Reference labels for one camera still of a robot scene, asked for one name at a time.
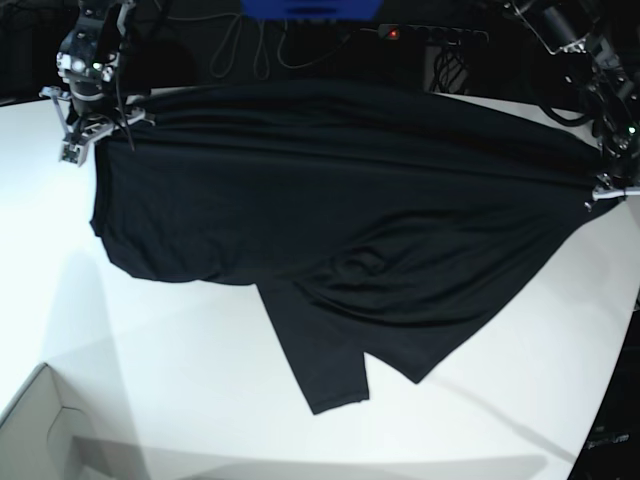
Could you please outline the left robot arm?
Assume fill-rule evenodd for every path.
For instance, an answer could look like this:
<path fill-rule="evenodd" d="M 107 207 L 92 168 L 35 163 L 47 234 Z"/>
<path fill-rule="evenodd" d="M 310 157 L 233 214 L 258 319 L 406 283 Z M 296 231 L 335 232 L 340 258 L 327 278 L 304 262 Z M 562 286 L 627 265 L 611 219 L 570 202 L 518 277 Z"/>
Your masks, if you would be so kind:
<path fill-rule="evenodd" d="M 507 16 L 517 19 L 552 56 L 580 56 L 586 74 L 564 76 L 577 91 L 581 115 L 567 118 L 538 99 L 551 120 L 568 128 L 589 124 L 605 167 L 596 175 L 592 200 L 639 195 L 639 72 L 623 64 L 611 40 L 611 28 L 585 1 L 506 1 Z"/>

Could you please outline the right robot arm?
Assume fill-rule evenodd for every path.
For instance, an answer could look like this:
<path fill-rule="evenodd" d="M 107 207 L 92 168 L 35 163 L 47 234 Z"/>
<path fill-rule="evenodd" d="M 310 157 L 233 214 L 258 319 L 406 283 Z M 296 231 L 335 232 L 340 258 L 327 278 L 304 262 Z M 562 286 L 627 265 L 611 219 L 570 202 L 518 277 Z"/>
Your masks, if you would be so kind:
<path fill-rule="evenodd" d="M 122 71 L 135 1 L 80 1 L 74 26 L 62 40 L 55 64 L 62 87 L 45 86 L 63 129 L 63 144 L 78 150 L 102 132 L 126 135 L 133 111 L 125 106 Z"/>

